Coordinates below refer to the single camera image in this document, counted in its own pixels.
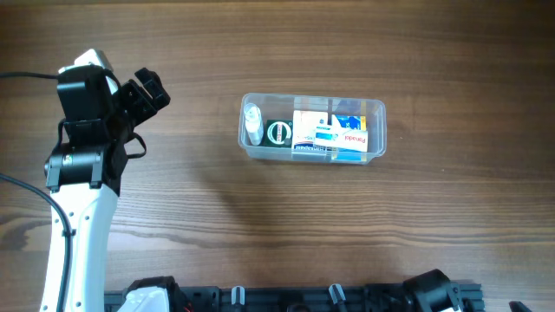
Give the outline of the white Hansaplast plaster box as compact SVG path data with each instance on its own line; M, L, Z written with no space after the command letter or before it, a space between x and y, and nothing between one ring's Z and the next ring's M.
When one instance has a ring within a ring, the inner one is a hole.
M314 144L315 128L326 126L328 114L318 111L295 110L291 155L294 161L324 162L326 148Z

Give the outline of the green Zam-Buk ointment box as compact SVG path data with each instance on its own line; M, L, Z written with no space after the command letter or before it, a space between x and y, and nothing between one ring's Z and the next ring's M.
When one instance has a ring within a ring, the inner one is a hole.
M292 143L293 122L291 120L267 120L264 145L289 148Z

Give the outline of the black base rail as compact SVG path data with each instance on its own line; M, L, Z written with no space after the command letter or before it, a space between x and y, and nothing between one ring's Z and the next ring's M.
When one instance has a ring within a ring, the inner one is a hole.
M485 312L481 286L476 283L452 283L454 293L464 312ZM195 311L229 312L232 291L218 287L182 287ZM395 299L402 297L399 283L373 283L343 289L348 311L394 311ZM311 311L336 311L327 287L317 288L247 288L244 311L285 311L289 305L305 304Z

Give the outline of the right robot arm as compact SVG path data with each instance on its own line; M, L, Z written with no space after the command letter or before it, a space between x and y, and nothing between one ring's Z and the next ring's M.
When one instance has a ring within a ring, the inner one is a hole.
M438 269L406 280L402 291L401 311L486 311L480 284L453 282Z

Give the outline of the blue yellow VapoDrops box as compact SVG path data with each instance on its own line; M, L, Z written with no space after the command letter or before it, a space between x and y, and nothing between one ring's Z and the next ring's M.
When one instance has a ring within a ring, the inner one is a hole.
M350 128L355 130L367 130L367 122L365 116L354 115L340 115L333 114L331 116L331 125L333 127ZM331 158L333 160L346 160L346 161L366 161L367 156L365 153L349 150L344 148L333 148Z

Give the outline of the clear plastic container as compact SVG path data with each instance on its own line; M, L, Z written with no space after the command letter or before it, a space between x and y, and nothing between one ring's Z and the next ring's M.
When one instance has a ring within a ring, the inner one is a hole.
M379 100L250 93L238 143L254 159L366 165L386 151L386 108Z

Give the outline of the white blue Panadol box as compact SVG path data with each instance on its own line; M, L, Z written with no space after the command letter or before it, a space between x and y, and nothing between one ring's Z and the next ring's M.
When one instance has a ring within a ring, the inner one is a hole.
M345 127L318 126L315 128L314 144L366 153L368 132Z

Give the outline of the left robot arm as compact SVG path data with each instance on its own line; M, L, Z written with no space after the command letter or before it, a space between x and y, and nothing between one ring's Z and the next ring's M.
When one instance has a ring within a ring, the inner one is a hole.
M64 118L44 165L52 199L51 239L42 311L101 311L108 234L129 160L134 129L170 103L159 76L142 68L119 83L98 65L57 76Z

